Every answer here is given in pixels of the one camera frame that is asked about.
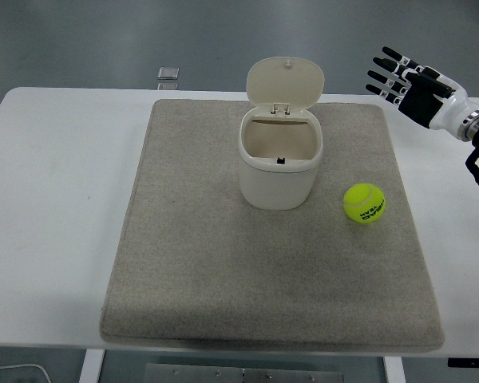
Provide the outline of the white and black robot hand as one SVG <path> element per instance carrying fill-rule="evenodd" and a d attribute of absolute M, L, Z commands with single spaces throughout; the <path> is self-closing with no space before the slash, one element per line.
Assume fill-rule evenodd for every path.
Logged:
<path fill-rule="evenodd" d="M 382 52 L 384 58 L 373 59 L 380 70 L 368 72 L 379 85 L 366 85 L 369 92 L 424 128 L 446 130 L 461 141 L 473 139 L 479 129 L 479 104 L 461 85 L 389 47 Z"/>

